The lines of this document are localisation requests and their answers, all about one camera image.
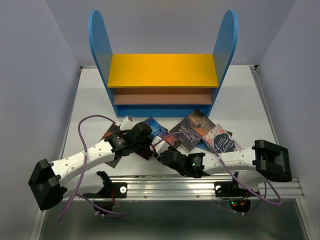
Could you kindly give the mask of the Jane Eyre book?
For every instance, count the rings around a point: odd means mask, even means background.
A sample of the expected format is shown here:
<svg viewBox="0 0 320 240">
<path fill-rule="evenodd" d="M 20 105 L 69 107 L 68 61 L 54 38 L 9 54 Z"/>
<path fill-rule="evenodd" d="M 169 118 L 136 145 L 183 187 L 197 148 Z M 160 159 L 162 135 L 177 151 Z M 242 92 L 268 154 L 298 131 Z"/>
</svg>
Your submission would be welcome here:
<svg viewBox="0 0 320 240">
<path fill-rule="evenodd" d="M 170 132 L 165 127 L 160 125 L 152 117 L 147 118 L 143 122 L 146 123 L 151 128 L 150 136 L 152 137 L 152 139 L 154 139 L 156 136 L 158 136 L 160 138 L 164 138 L 165 136 L 170 134 Z M 170 136 L 170 137 L 166 138 L 165 141 L 174 148 L 178 148 L 181 145 L 181 143 L 176 139 L 175 136 Z M 139 148 L 135 153 L 147 161 L 153 155 L 153 152 L 149 148 Z"/>
</svg>

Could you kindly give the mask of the Little Women floral book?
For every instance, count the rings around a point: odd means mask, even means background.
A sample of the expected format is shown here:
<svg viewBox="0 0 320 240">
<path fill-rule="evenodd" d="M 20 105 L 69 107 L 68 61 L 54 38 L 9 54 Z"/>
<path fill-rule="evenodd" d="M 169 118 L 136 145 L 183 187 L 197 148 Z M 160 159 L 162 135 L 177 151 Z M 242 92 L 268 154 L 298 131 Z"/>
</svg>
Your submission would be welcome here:
<svg viewBox="0 0 320 240">
<path fill-rule="evenodd" d="M 219 124 L 212 128 L 203 138 L 218 153 L 241 151 L 243 148 L 234 138 Z"/>
</svg>

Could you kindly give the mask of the Tale of Two Cities book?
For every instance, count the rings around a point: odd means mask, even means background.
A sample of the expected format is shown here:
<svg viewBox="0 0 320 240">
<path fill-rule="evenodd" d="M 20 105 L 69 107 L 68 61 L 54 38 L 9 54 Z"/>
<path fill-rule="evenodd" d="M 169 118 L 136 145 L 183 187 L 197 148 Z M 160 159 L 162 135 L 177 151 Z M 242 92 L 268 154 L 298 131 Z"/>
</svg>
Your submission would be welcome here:
<svg viewBox="0 0 320 240">
<path fill-rule="evenodd" d="M 187 117 L 181 120 L 176 126 L 174 126 L 169 132 L 188 132 L 191 134 L 183 133 L 176 134 L 174 137 L 182 144 L 182 147 L 190 152 L 201 141 L 199 136 L 205 136 L 216 125 L 199 109 L 192 111 Z"/>
</svg>

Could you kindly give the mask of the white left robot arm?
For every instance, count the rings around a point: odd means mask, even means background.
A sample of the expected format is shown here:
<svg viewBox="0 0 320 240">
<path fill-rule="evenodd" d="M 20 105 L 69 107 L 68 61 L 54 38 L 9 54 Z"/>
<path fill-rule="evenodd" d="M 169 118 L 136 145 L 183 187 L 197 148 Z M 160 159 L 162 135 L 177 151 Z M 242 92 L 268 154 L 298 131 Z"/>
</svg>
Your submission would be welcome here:
<svg viewBox="0 0 320 240">
<path fill-rule="evenodd" d="M 123 130 L 109 135 L 86 151 L 67 158 L 48 162 L 38 161 L 28 180 L 28 185 L 40 210 L 48 210 L 59 204 L 76 177 L 83 175 L 100 164 L 105 164 L 129 156 L 139 148 L 149 148 L 152 143 L 152 129 L 144 122 L 139 122 L 130 130 Z"/>
</svg>

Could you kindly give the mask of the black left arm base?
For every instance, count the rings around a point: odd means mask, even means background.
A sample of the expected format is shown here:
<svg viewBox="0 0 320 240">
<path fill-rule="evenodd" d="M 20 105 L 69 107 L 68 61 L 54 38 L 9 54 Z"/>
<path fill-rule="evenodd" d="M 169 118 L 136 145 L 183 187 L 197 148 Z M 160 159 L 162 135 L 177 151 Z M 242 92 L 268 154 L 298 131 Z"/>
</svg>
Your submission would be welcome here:
<svg viewBox="0 0 320 240">
<path fill-rule="evenodd" d="M 79 197 L 87 201 L 93 206 L 95 214 L 103 218 L 121 218 L 126 214 L 114 211 L 116 205 L 116 198 L 124 199 L 127 197 L 126 182 L 113 183 L 107 173 L 98 171 L 93 174 L 97 177 L 98 187 L 97 192 L 85 192 L 78 194 Z"/>
</svg>

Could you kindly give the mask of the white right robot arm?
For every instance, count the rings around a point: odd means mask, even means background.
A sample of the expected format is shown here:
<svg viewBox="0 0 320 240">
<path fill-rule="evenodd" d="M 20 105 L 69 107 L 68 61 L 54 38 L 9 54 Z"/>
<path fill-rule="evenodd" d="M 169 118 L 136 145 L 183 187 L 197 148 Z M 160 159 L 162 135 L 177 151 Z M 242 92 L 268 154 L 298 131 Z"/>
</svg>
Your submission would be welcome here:
<svg viewBox="0 0 320 240">
<path fill-rule="evenodd" d="M 266 180 L 286 183 L 292 181 L 287 148 L 265 140 L 255 140 L 254 146 L 239 151 L 190 153 L 185 155 L 165 141 L 155 143 L 155 158 L 181 176 L 202 178 L 227 170 L 237 172 L 237 179 L 230 182 L 231 192 L 242 195 L 253 186 Z"/>
</svg>

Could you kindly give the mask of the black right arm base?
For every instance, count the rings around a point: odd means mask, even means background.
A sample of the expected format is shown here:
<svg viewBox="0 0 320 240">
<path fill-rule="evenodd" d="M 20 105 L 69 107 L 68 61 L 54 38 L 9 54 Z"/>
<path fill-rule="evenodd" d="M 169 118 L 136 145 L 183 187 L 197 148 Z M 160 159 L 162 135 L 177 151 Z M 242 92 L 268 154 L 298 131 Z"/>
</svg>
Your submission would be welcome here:
<svg viewBox="0 0 320 240">
<path fill-rule="evenodd" d="M 241 214 L 249 213 L 251 209 L 250 197 L 254 195 L 248 190 L 240 188 L 235 180 L 216 181 L 214 192 L 217 198 L 228 201 L 231 210 Z"/>
</svg>

